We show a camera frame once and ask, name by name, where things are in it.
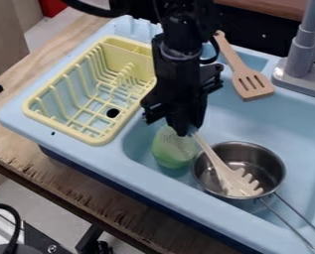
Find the dish rack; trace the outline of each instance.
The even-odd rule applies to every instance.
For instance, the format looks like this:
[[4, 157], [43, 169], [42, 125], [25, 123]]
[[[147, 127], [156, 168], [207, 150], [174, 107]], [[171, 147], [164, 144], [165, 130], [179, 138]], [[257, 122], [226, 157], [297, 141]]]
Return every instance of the dish rack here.
[[23, 112], [89, 145], [101, 146], [116, 136], [155, 83], [149, 45], [107, 36], [30, 96]]

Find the toy sink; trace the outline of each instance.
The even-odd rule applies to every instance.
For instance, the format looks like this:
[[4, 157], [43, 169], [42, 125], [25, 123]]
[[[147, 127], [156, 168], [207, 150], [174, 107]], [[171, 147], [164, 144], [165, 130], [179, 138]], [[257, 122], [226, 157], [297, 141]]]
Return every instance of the toy sink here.
[[[110, 21], [5, 105], [0, 111], [0, 122], [38, 143], [49, 155], [73, 163], [94, 178], [135, 193], [150, 204], [192, 221], [209, 234], [224, 235], [233, 243], [240, 243], [236, 248], [245, 247], [243, 253], [250, 253], [251, 249], [261, 253], [314, 253], [270, 212], [252, 214], [204, 193], [198, 189], [189, 168], [176, 172], [159, 167], [151, 145], [165, 123], [161, 120], [146, 125], [141, 109], [130, 115], [114, 137], [101, 144], [84, 142], [23, 113], [24, 101], [99, 39], [117, 35], [148, 44], [160, 31], [159, 26], [129, 16]], [[236, 50], [247, 65], [269, 78], [279, 60], [247, 49]], [[234, 92], [231, 76], [226, 66], [224, 88], [209, 96], [201, 135], [210, 144], [246, 141], [276, 153], [287, 170], [279, 194], [315, 225], [315, 98], [276, 87], [273, 96], [245, 103]], [[273, 208], [315, 244], [315, 233], [290, 210], [280, 202], [274, 203]]]

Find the wooden spatula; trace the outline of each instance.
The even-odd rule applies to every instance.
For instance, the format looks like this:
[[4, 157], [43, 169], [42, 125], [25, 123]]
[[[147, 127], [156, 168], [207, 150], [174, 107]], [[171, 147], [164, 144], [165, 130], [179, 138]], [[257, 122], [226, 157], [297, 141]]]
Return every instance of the wooden spatula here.
[[242, 100], [258, 99], [269, 96], [274, 92], [274, 86], [269, 79], [244, 64], [227, 41], [224, 32], [217, 31], [214, 37], [220, 46], [222, 54], [234, 72], [233, 85]]

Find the metal pot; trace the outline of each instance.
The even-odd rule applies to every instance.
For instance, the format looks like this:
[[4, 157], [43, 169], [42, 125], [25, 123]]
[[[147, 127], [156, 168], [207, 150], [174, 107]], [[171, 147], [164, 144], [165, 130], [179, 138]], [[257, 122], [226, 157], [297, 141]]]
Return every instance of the metal pot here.
[[246, 174], [251, 173], [259, 181], [264, 192], [255, 196], [227, 195], [220, 185], [215, 168], [207, 155], [201, 152], [193, 163], [192, 174], [206, 193], [250, 213], [258, 213], [269, 209], [302, 241], [315, 250], [315, 246], [312, 243], [271, 207], [275, 199], [278, 198], [315, 230], [314, 225], [276, 193], [285, 178], [284, 164], [277, 155], [264, 147], [246, 142], [221, 143], [213, 146], [213, 149], [232, 170], [244, 168]]

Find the faucet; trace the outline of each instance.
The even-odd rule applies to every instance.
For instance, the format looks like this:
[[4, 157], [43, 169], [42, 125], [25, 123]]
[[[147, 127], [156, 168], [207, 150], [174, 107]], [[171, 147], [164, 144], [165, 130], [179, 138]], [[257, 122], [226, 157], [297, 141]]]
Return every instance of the faucet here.
[[315, 97], [315, 0], [308, 0], [289, 55], [272, 75], [275, 85]]

